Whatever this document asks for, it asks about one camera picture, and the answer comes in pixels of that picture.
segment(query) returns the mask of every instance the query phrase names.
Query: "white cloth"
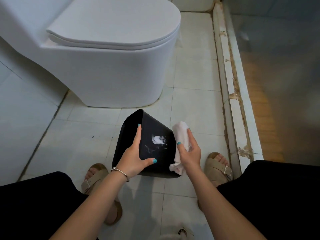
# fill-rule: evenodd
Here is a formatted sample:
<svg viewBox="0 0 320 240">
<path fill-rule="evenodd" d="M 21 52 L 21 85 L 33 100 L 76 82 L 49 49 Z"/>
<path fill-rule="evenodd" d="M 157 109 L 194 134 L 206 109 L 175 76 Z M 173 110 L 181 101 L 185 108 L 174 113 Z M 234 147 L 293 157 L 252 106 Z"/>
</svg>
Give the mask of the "white cloth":
<svg viewBox="0 0 320 240">
<path fill-rule="evenodd" d="M 173 134 L 174 134 L 174 138 L 176 139 L 176 142 L 181 142 L 184 145 L 184 148 L 186 149 L 187 152 L 191 151 L 191 144 L 189 141 L 189 136 L 187 133 L 187 129 L 189 128 L 189 126 L 185 123 L 185 122 L 178 122 L 176 123 L 173 127 Z M 183 165 L 181 164 L 181 160 L 180 160 L 180 153 L 178 150 L 178 145 L 176 148 L 176 156 L 174 158 L 174 163 L 171 164 L 170 166 L 170 171 L 174 171 L 176 173 L 178 173 L 179 175 L 182 175 L 184 168 Z"/>
</svg>

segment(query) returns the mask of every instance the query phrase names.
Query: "white toilet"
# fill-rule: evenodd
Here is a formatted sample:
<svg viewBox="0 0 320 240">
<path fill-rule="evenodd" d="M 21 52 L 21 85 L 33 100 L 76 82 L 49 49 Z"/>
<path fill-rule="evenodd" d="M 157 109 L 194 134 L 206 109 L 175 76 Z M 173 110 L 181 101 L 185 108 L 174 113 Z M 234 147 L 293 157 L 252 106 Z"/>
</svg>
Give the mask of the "white toilet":
<svg viewBox="0 0 320 240">
<path fill-rule="evenodd" d="M 167 0 L 0 0 L 0 36 L 92 107 L 154 103 L 180 20 Z"/>
</svg>

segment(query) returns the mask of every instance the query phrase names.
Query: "bracelet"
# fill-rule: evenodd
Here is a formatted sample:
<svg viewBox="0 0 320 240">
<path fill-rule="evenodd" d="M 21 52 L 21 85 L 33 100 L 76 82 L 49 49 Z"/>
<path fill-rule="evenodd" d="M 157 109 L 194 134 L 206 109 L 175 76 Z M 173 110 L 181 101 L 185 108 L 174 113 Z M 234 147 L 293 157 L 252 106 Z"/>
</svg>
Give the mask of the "bracelet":
<svg viewBox="0 0 320 240">
<path fill-rule="evenodd" d="M 122 174 L 127 178 L 127 182 L 129 182 L 128 176 L 127 176 L 124 172 L 122 172 L 121 170 L 119 170 L 119 169 L 117 169 L 116 167 L 114 167 L 113 169 L 111 169 L 111 172 L 112 172 L 112 171 L 119 171 L 120 173 L 122 173 Z"/>
</svg>

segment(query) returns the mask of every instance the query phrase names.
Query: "black trash can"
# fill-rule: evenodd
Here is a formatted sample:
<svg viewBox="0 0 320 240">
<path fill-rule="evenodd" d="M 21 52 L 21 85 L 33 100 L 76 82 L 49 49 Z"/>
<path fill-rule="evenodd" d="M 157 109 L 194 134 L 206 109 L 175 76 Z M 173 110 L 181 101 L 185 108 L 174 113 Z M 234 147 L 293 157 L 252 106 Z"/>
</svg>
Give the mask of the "black trash can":
<svg viewBox="0 0 320 240">
<path fill-rule="evenodd" d="M 112 167 L 120 161 L 123 153 L 129 148 L 137 133 L 138 124 L 141 124 L 141 141 L 139 156 L 141 160 L 154 157 L 157 163 L 146 167 L 139 175 L 160 178 L 178 178 L 175 172 L 169 170 L 174 163 L 176 153 L 176 140 L 171 129 L 151 117 L 142 109 L 131 114 L 123 123 L 115 149 Z"/>
</svg>

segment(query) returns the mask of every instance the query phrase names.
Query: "person's left hand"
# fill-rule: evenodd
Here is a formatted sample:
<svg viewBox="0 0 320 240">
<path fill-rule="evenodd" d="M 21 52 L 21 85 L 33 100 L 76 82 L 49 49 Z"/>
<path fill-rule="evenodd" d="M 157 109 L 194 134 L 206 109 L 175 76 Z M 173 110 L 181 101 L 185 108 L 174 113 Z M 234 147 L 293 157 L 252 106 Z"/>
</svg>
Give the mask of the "person's left hand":
<svg viewBox="0 0 320 240">
<path fill-rule="evenodd" d="M 147 166 L 150 166 L 157 162 L 155 158 L 148 158 L 141 160 L 139 157 L 139 144 L 141 140 L 141 125 L 138 125 L 137 134 L 134 138 L 132 145 L 126 149 L 122 158 L 118 162 L 117 169 L 124 172 L 128 178 L 132 178 L 144 170 Z"/>
</svg>

